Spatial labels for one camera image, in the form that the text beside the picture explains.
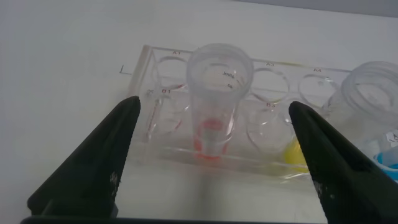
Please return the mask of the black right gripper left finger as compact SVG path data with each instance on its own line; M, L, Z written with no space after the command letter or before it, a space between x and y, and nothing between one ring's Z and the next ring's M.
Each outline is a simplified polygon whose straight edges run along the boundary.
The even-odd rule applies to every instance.
M140 110L138 96L118 103L29 197L31 213L110 217Z

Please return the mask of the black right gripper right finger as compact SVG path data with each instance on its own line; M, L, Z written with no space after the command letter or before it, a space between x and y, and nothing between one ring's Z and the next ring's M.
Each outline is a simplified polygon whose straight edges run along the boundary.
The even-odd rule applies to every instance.
M311 107L289 115L328 223L397 223L397 182Z

